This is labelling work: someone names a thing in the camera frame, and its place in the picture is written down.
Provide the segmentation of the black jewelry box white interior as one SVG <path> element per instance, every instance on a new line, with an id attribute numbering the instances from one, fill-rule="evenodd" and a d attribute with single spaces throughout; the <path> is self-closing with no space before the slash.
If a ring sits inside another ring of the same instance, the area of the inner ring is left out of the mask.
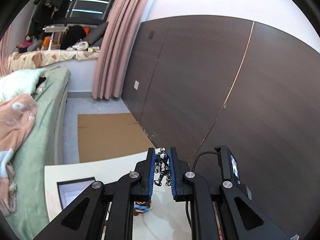
<path id="1" fill-rule="evenodd" d="M 57 182 L 60 205 L 65 209 L 75 198 L 95 181 L 95 177 Z"/>

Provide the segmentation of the white side table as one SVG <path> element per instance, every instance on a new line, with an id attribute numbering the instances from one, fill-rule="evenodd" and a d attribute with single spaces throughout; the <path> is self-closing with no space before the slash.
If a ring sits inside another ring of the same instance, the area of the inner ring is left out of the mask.
<path id="1" fill-rule="evenodd" d="M 184 205 L 170 190 L 152 196 L 157 150 L 150 148 L 117 181 L 95 181 L 37 239 L 191 239 Z"/>

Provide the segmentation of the flattened brown cardboard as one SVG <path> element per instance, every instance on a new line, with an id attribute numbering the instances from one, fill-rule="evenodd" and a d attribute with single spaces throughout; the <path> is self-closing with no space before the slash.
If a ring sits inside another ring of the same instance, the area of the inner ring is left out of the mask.
<path id="1" fill-rule="evenodd" d="M 153 146 L 131 113 L 78 115 L 80 163 L 132 155 Z"/>

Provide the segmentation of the green bed sheet mattress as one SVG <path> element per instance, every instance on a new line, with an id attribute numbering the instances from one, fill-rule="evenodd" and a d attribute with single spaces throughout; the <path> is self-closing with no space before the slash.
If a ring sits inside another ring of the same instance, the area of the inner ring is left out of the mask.
<path id="1" fill-rule="evenodd" d="M 6 217 L 19 239 L 33 239 L 49 222 L 44 190 L 44 168 L 54 163 L 54 139 L 59 111 L 65 107 L 71 77 L 65 67 L 49 68 L 37 103 L 35 124 L 12 158 L 17 185 L 17 210 Z"/>

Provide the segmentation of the pink duck pattern blanket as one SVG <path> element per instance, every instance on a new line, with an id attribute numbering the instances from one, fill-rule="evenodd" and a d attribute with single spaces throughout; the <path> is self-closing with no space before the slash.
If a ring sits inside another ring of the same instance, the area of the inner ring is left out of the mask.
<path id="1" fill-rule="evenodd" d="M 16 211 L 15 171 L 11 159 L 33 129 L 37 103 L 31 95 L 21 94 L 1 102 L 1 213 Z"/>

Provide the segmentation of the mint green quilt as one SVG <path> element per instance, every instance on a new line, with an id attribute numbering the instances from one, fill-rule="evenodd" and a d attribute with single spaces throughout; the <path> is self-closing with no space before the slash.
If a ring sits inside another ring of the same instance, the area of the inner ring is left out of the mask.
<path id="1" fill-rule="evenodd" d="M 22 69 L 1 77 L 1 102 L 9 101 L 21 94 L 32 95 L 41 77 L 46 76 L 47 69 Z"/>

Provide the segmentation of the patterned window seat cushion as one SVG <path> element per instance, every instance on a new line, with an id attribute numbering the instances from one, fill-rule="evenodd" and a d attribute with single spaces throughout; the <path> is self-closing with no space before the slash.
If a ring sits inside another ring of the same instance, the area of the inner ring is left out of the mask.
<path id="1" fill-rule="evenodd" d="M 20 69 L 37 69 L 54 63 L 70 60 L 97 59 L 99 52 L 68 51 L 68 50 L 39 50 L 28 53 L 11 55 L 8 57 L 8 70 L 10 72 Z"/>

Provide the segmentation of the grey pillow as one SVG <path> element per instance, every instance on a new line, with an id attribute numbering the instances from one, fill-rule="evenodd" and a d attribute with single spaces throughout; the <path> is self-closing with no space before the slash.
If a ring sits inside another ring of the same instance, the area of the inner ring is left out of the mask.
<path id="1" fill-rule="evenodd" d="M 104 36 L 107 26 L 108 22 L 98 25 L 92 32 L 83 38 L 82 41 L 85 41 L 88 44 L 94 44 Z"/>

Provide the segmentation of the plush toys pile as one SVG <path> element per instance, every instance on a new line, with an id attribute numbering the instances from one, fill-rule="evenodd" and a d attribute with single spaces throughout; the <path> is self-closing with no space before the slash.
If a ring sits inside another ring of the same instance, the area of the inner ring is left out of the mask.
<path id="1" fill-rule="evenodd" d="M 37 51 L 40 50 L 41 46 L 41 39 L 38 39 L 36 36 L 27 35 L 25 37 L 25 41 L 22 44 L 18 43 L 16 45 L 14 52 L 18 52 L 19 54 L 21 54 L 26 52 Z"/>

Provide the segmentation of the pink curtain right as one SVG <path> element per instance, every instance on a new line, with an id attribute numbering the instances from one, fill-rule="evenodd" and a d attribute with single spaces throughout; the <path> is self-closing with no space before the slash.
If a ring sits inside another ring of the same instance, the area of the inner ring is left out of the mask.
<path id="1" fill-rule="evenodd" d="M 94 99 L 121 96 L 131 49 L 148 0 L 115 0 L 95 66 Z"/>

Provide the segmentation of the small white folding table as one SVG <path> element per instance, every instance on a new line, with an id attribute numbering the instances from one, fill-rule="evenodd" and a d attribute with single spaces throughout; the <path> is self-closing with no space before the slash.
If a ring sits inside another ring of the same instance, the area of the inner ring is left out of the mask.
<path id="1" fill-rule="evenodd" d="M 57 25 L 49 25 L 43 28 L 45 33 L 50 34 L 48 50 L 51 50 L 54 44 L 58 47 L 61 45 L 61 42 L 67 34 L 68 29 L 68 27 Z"/>

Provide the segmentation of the hanging dark clothes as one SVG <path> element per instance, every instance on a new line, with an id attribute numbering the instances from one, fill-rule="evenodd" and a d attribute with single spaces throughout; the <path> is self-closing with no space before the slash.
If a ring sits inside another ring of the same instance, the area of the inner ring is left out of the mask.
<path id="1" fill-rule="evenodd" d="M 32 16 L 35 23 L 49 23 L 53 20 L 64 18 L 69 7 L 70 0 L 35 0 L 37 5 Z"/>

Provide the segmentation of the white wall socket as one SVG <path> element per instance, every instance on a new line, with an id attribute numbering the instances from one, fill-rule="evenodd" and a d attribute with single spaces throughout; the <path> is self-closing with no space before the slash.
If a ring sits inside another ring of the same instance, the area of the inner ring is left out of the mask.
<path id="1" fill-rule="evenodd" d="M 134 84 L 134 89 L 135 89 L 135 90 L 138 90 L 138 87 L 139 87 L 139 82 L 136 80 L 136 81 L 135 81 L 135 84 Z"/>

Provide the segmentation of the dark wood wall panel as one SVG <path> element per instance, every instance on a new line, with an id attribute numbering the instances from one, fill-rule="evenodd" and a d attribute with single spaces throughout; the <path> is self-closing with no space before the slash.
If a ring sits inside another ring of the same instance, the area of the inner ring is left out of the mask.
<path id="1" fill-rule="evenodd" d="M 146 21 L 122 98 L 155 146 L 188 163 L 228 146 L 253 201 L 289 236 L 315 225 L 319 53 L 301 40 L 232 17 Z"/>

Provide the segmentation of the dark wall switch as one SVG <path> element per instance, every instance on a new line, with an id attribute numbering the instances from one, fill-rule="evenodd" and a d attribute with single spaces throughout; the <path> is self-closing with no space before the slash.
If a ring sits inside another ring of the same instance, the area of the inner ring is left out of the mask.
<path id="1" fill-rule="evenodd" d="M 155 33 L 154 31 L 150 31 L 148 39 L 153 39 L 154 33 Z"/>

